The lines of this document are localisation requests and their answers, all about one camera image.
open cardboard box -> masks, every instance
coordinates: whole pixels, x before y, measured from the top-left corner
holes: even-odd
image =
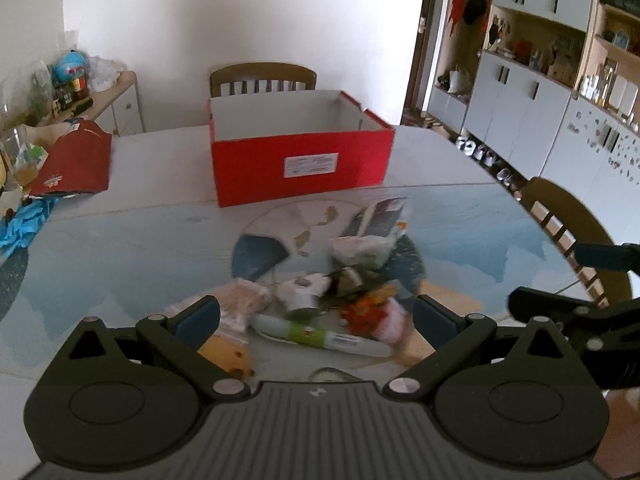
[[[394,129],[345,92],[209,101],[220,206],[382,184]]]

screw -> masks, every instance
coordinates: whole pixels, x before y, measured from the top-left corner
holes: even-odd
[[[238,379],[220,379],[213,384],[213,391],[220,395],[235,395],[244,390],[244,383]]]
[[[597,352],[598,350],[602,350],[603,346],[604,346],[604,341],[599,337],[592,337],[587,341],[587,349],[591,350],[592,352]]]
[[[411,377],[398,377],[389,382],[389,389],[396,394],[414,394],[420,389],[420,383]]]

chair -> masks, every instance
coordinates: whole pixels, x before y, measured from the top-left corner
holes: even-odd
[[[549,180],[534,177],[522,190],[520,203],[562,251],[599,307],[633,298],[628,274],[591,269],[575,261],[576,242],[614,245],[593,213],[575,196]]]
[[[242,83],[242,94],[248,93],[248,81],[254,82],[254,92],[260,91],[260,81],[266,81],[266,91],[272,91],[272,81],[278,82],[278,92],[284,91],[284,83],[288,90],[296,91],[298,83],[305,85],[305,90],[316,89],[318,76],[313,70],[289,63],[241,63],[225,66],[216,70],[209,77],[211,97],[222,97],[222,85],[229,84],[229,95],[236,95],[236,82]]]

dining table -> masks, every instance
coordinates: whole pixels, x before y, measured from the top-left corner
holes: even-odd
[[[109,189],[60,200],[30,246],[0,260],[0,479],[20,478],[38,463],[22,409],[83,317],[127,327],[176,312],[238,277],[235,262],[248,266],[259,256],[241,251],[247,235],[277,238],[290,254],[259,283],[328,272],[331,239],[367,204],[387,198],[405,198],[410,208],[403,238],[413,264],[402,272],[417,294],[433,291],[459,314],[482,312],[501,323],[513,322],[507,299],[519,286],[585,294],[508,190],[433,130],[397,127],[380,186],[228,208],[216,202],[207,126],[114,138]],[[327,367],[384,384],[407,366],[285,344],[251,329],[246,338],[253,387],[307,381]]]

